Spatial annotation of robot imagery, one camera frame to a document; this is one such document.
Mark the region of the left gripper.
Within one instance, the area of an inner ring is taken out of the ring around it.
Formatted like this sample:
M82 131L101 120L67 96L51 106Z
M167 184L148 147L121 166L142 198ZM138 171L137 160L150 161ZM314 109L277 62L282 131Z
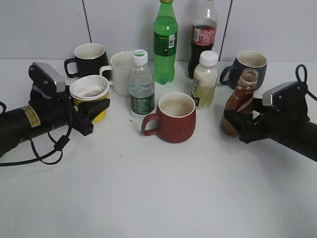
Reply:
M39 136L68 125L69 113L62 100L55 98L45 98L38 88L32 87L29 105L35 110L40 125L30 129L31 136ZM106 110L110 106L110 99L101 99L91 102L81 102L79 104L79 115L72 111L72 128L87 136L93 132L93 123L102 122L106 118Z

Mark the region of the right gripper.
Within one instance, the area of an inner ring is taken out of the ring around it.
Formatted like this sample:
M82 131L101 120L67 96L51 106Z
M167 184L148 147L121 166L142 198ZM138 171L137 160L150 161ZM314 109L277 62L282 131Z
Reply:
M223 132L239 135L244 143L271 139L279 144L285 143L283 137L282 112L285 99L276 98L273 106L264 106L262 99L254 98L254 110L260 114L252 120L252 114L242 114L231 110L223 113Z

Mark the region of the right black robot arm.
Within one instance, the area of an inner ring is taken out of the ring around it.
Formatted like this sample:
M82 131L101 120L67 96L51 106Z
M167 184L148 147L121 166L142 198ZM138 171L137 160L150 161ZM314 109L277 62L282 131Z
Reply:
M305 98L283 103L282 108L264 106L262 99L254 98L252 114L224 111L224 118L237 130L239 139L248 144L271 139L299 154L317 160L317 125L310 122Z

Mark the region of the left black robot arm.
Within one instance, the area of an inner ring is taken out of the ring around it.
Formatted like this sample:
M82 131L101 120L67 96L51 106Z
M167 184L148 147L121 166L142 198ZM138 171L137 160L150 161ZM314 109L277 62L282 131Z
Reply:
M1 112L0 154L3 156L24 141L66 125L66 135L52 141L53 152L62 151L73 129L83 136L91 134L94 128L92 121L109 106L109 99L82 102L76 106L69 90L48 98L32 90L28 105Z

